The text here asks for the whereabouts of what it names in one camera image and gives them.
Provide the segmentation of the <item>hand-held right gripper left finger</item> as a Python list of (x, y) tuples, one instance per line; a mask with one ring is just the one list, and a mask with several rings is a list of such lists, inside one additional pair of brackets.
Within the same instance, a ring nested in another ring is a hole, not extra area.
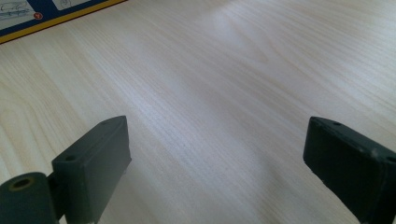
[(104, 120), (52, 161), (56, 182), (66, 187), (70, 224), (96, 223), (132, 161), (127, 118)]

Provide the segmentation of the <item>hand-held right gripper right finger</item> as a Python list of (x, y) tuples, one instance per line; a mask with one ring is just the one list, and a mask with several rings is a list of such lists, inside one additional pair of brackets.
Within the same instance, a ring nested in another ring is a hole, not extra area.
[(361, 224), (396, 218), (396, 152), (334, 120), (312, 117), (304, 163)]

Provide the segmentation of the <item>blue yellow-edged printed sheet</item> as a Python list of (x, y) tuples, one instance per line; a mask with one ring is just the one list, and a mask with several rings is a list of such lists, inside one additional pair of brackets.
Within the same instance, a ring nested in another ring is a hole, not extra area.
[(0, 44), (126, 0), (0, 0)]

